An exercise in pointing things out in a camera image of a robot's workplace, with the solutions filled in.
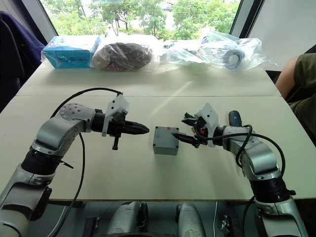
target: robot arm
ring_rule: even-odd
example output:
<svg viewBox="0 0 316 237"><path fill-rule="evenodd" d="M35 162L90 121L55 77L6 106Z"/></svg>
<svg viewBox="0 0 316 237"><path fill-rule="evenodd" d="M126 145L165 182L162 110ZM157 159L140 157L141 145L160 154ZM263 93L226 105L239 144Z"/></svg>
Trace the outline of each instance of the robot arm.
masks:
<svg viewBox="0 0 316 237"><path fill-rule="evenodd" d="M227 137L224 139L206 140L204 138L247 134L249 128L232 127L218 124L218 117L210 104L206 103L194 118L186 116L182 122L193 126L195 136L175 133L180 141L190 143L196 148L200 144L210 147L223 146L234 155L241 149L246 136ZM251 136L239 156L244 176L250 182L255 196L259 216L263 220L266 235L276 237L291 233L292 236L308 237L302 218L291 195L294 191L286 188L277 159L272 150L257 137Z"/></svg>
<svg viewBox="0 0 316 237"><path fill-rule="evenodd" d="M67 104L45 122L32 143L24 161L18 165L0 195L0 236L25 236L29 220L41 217L52 189L47 185L55 176L75 137L81 132L97 131L115 137L118 149L122 133L145 134L144 125L125 120L129 103L122 95L108 104L106 114L81 104Z"/></svg>

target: person's arm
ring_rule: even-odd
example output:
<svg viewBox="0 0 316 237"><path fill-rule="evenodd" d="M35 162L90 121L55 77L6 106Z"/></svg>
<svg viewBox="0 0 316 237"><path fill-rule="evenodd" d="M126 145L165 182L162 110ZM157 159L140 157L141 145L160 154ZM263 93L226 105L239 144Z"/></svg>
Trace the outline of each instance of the person's arm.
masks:
<svg viewBox="0 0 316 237"><path fill-rule="evenodd" d="M276 81L276 87L281 93L281 96L285 99L291 89L295 86L294 70L299 56L290 59L285 65L283 71Z"/></svg>

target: wire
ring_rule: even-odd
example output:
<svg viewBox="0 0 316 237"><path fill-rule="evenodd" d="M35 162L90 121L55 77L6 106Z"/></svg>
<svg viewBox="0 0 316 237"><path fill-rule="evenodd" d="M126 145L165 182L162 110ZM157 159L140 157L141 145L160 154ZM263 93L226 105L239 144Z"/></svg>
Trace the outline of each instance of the wire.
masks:
<svg viewBox="0 0 316 237"><path fill-rule="evenodd" d="M117 95L123 95L122 92L118 91L118 90L113 90L113 89L109 89L109 88L103 88L103 87L95 87L95 88L90 88L90 89L86 89L86 90L82 90L82 91L79 91L77 92L76 94L73 94L72 96L70 96L68 99L66 99L63 103L61 103L57 109L54 111L54 113L51 115L51 118L54 117L58 111L61 109L61 107L63 107L68 101L70 101L71 99L79 96L79 95L82 95L86 92L89 92L89 91L93 91L93 90L107 90L107 91L111 91L111 92L114 92L116 93Z"/></svg>
<svg viewBox="0 0 316 237"><path fill-rule="evenodd" d="M64 209L63 209L63 211L61 212L61 215L60 215L60 217L59 217L59 219L58 219L58 221L57 221L55 227L52 229L52 231L49 233L49 235L48 235L47 237L50 237L50 235L54 232L54 230L55 230L56 227L58 226L58 224L59 224L61 218L63 217L63 214L64 214L64 212L65 212L65 209L66 209L66 206L64 206Z"/></svg>
<svg viewBox="0 0 316 237"><path fill-rule="evenodd" d="M242 227L242 234L243 236L245 236L245 220L246 220L246 215L247 215L247 211L250 207L250 205L252 204L252 202L254 201L255 196L253 196L247 203L244 211L243 211L243 216L242 216L242 221L241 221L241 227Z"/></svg>
<svg viewBox="0 0 316 237"><path fill-rule="evenodd" d="M213 237L215 237L215 219L216 219L216 212L217 212L217 204L218 204L218 201L215 204L215 213L214 213L214 220L213 220Z"/></svg>
<svg viewBox="0 0 316 237"><path fill-rule="evenodd" d="M71 202L71 204L69 205L67 211L66 211L66 214L64 215L62 221L60 222L58 228L56 229L53 237L56 237L59 233L59 231L61 230L61 228L63 227L68 215L69 215L69 212L71 210L71 208L73 207L75 201L77 200L77 197L80 193L80 190L81 190L81 187L82 187L82 183L83 183L83 177L84 177L84 168L85 168L85 146L84 146L84 140L83 140L83 137L81 135L81 133L79 133L79 137L80 137L80 140L81 140L81 143L82 143L82 171L81 171L81 178L80 178L80 183L79 183L79 187L78 187L78 190L76 192L76 195L73 199L73 201Z"/></svg>
<svg viewBox="0 0 316 237"><path fill-rule="evenodd" d="M238 137L238 136L246 136L249 133L234 133L234 134L229 134L229 135L222 135L222 136L217 136L217 137L203 137L201 136L199 133L197 133L197 136L201 139L207 140L207 141L212 141L212 140L217 140L217 139L223 139L223 138L229 138L229 137ZM271 142L278 150L278 152L280 153L281 156L281 162L282 162L282 168L281 168L281 177L283 177L284 172L285 172L285 157L284 157L284 153L282 151L282 149L280 148L280 146L271 138L266 137L264 135L261 134L257 134L257 133L251 133L251 136L254 137L260 137L263 138L269 142Z"/></svg>
<svg viewBox="0 0 316 237"><path fill-rule="evenodd" d="M239 157L240 157L240 155L241 155L241 153L244 151L244 148L246 147L246 145L247 145L247 143L248 143L248 141L249 141L249 139L250 139L250 136L251 136L251 133L252 133L252 126L251 125L245 125L245 126L243 126L243 127L249 127L249 131L248 131L248 135L246 136L246 139L244 140L244 142L243 142L243 144L242 144L242 146L241 146L241 148L239 149L239 151L238 151L238 153L237 153L237 155L236 155L236 164L240 167L240 168L242 168L242 165L241 165L241 163L239 162Z"/></svg>

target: window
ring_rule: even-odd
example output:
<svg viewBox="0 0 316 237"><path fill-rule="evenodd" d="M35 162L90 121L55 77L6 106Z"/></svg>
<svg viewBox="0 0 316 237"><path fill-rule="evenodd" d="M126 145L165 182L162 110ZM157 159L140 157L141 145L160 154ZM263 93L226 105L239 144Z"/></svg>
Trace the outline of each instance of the window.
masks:
<svg viewBox="0 0 316 237"><path fill-rule="evenodd" d="M41 0L59 35L151 34L199 38L201 28L229 33L240 0Z"/></svg>

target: white table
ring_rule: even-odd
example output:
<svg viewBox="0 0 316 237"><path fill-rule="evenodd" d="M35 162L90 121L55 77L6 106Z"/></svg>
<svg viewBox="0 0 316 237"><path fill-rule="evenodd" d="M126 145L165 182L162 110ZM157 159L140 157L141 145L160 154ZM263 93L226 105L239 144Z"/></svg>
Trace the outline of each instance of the white table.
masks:
<svg viewBox="0 0 316 237"><path fill-rule="evenodd" d="M164 69L119 73L96 69L53 69L41 64L17 95L66 95L91 87L108 87L125 96L280 96L261 67L232 72ZM87 95L112 95L94 91Z"/></svg>
<svg viewBox="0 0 316 237"><path fill-rule="evenodd" d="M40 126L66 96L16 96L0 114L0 190L15 167L24 159ZM113 97L82 96L73 101L92 108L106 109ZM227 124L227 114L238 110L244 124L274 139L286 158L284 180L295 198L315 198L316 149L298 120L281 97L127 97L127 120L146 125L145 135L123 134L118 151L113 137L100 133L83 134L86 143L86 173L81 200L244 200L252 196L250 184L235 164L232 154L222 147L209 148L180 143L177 156L154 155L155 126L176 126L190 134L181 123L185 112L194 114L209 102ZM51 198L72 199L81 172L81 143L76 139L50 185Z"/></svg>

